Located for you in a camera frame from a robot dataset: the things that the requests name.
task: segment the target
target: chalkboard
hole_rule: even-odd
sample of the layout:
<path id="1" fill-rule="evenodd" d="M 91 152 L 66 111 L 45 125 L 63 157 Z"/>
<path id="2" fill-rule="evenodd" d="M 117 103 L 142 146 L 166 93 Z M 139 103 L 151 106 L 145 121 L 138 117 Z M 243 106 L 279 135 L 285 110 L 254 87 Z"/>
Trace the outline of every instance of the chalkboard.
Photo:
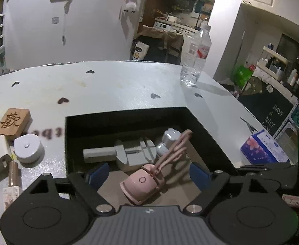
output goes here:
<path id="1" fill-rule="evenodd" d="M 259 91 L 253 91 L 252 89 L 244 92 L 238 100 L 273 136 L 287 118 L 293 105 L 274 87 L 257 80 L 257 78 L 251 78 L 251 80 L 254 79 L 254 88 L 259 89 Z"/>

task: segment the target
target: blue tissue box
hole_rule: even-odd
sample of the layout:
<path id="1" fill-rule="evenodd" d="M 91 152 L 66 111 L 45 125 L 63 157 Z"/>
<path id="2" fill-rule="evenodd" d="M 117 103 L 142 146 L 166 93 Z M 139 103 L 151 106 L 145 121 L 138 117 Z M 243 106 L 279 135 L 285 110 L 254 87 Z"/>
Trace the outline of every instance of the blue tissue box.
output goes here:
<path id="1" fill-rule="evenodd" d="M 253 165 L 289 162 L 286 153 L 273 137 L 264 130 L 251 135 L 241 146 L 241 151 Z"/>

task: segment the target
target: gray ribbed panel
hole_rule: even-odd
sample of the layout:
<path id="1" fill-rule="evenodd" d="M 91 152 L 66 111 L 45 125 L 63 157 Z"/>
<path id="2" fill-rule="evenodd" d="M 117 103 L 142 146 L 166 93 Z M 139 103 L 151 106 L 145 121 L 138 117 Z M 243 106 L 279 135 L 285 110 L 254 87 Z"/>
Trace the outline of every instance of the gray ribbed panel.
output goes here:
<path id="1" fill-rule="evenodd" d="M 95 220 L 75 245 L 225 245 L 199 217 L 177 206 L 123 206 L 111 217 Z"/>

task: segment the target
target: open box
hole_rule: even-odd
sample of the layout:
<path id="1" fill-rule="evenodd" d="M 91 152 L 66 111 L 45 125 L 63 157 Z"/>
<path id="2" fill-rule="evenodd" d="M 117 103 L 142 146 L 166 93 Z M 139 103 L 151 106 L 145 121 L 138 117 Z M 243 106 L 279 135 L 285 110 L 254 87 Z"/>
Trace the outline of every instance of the open box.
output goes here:
<path id="1" fill-rule="evenodd" d="M 162 202 L 153 196 L 148 204 L 153 202 L 160 205 L 179 204 L 186 205 L 197 196 L 199 190 L 189 178 L 189 165 L 191 161 L 206 165 L 210 171 L 222 169 L 230 175 L 237 172 L 227 156 L 186 107 L 153 108 L 127 111 L 114 111 L 94 113 L 87 115 L 70 116 L 66 118 L 66 168 L 67 174 L 71 172 L 87 172 L 97 163 L 85 163 L 83 149 L 111 147 L 117 139 L 122 141 L 136 140 L 147 137 L 157 142 L 165 130 L 175 128 L 180 132 L 186 129 L 193 131 L 192 138 L 187 147 L 187 157 L 177 164 L 169 164 L 162 172 L 168 179 L 166 183 L 172 191 L 171 195 L 185 196 L 181 201 L 173 200 Z M 110 175 L 99 189 L 99 193 L 114 207 L 125 204 L 119 182 L 128 175 L 119 171 L 114 161 L 109 162 Z"/>

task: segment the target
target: pink flower print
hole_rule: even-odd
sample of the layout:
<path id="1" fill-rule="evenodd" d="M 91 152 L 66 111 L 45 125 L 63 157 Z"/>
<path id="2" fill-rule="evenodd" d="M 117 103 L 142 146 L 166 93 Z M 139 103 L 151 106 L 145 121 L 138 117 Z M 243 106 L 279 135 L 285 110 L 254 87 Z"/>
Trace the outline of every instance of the pink flower print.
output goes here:
<path id="1" fill-rule="evenodd" d="M 250 146 L 250 150 L 259 148 L 258 142 L 256 142 L 256 140 L 252 136 L 250 136 L 250 138 L 247 140 L 247 144 Z"/>

